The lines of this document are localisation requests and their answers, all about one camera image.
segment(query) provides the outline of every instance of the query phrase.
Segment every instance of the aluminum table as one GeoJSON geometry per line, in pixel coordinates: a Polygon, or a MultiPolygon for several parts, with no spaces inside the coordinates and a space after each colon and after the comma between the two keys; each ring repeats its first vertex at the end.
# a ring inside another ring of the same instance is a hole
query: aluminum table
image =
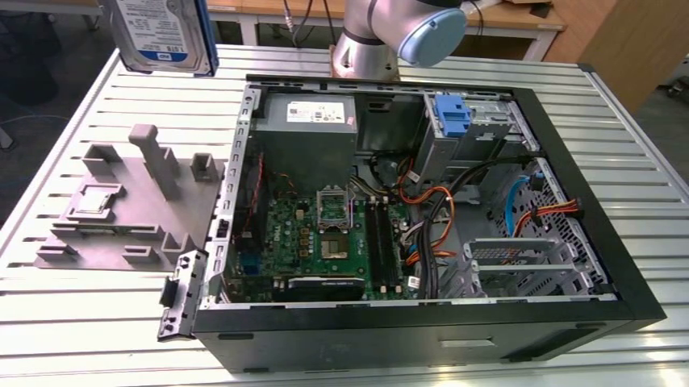
{"type": "Polygon", "coordinates": [[[177,157],[225,158],[245,74],[330,73],[324,50],[219,46],[219,55],[215,78],[128,73],[115,54],[105,64],[0,231],[1,385],[689,384],[689,190],[597,75],[571,64],[452,58],[400,72],[404,81],[534,89],[669,316],[637,333],[542,363],[229,374],[197,341],[156,342],[167,273],[32,268],[91,143],[135,155],[131,125],[153,123],[177,157]]]}

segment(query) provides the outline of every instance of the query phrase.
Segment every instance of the table leg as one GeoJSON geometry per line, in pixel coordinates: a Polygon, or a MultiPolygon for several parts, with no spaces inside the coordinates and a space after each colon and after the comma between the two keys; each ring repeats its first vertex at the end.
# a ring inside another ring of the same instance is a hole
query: table leg
{"type": "Polygon", "coordinates": [[[239,15],[239,27],[241,29],[241,42],[244,46],[259,45],[257,26],[259,19],[253,15],[239,15]]]}
{"type": "Polygon", "coordinates": [[[81,15],[81,18],[84,19],[85,28],[88,28],[88,31],[96,31],[100,27],[97,25],[97,22],[100,21],[100,16],[96,16],[93,18],[91,15],[81,15]]]}
{"type": "Polygon", "coordinates": [[[557,31],[539,31],[537,38],[530,42],[523,60],[541,62],[557,35],[557,31]]]}

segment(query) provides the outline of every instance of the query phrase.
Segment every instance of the blue drive latch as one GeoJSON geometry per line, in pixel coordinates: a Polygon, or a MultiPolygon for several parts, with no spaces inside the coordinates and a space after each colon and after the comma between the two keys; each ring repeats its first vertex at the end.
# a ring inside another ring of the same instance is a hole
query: blue drive latch
{"type": "Polygon", "coordinates": [[[471,125],[471,110],[458,95],[435,96],[435,113],[446,137],[462,137],[471,125]]]}

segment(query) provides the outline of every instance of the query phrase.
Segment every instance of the metal bracket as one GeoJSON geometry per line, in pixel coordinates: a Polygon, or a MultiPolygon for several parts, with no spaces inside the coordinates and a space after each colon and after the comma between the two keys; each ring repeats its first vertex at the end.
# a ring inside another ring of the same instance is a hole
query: metal bracket
{"type": "Polygon", "coordinates": [[[195,339],[192,335],[197,304],[201,300],[203,273],[208,253],[195,250],[180,255],[175,273],[164,279],[160,304],[164,306],[160,319],[159,341],[195,339]]]}

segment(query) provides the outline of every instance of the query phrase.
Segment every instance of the red cable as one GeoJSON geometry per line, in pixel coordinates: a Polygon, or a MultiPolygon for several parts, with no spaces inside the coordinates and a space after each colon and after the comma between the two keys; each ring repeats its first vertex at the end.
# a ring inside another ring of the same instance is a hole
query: red cable
{"type": "Polygon", "coordinates": [[[244,227],[241,228],[241,233],[247,230],[248,222],[251,220],[251,217],[253,215],[253,207],[256,206],[256,202],[259,201],[259,190],[260,190],[260,181],[263,180],[263,153],[260,154],[260,157],[257,159],[257,181],[256,181],[256,188],[253,189],[253,195],[251,197],[251,207],[248,207],[248,216],[247,221],[244,222],[244,227]]]}

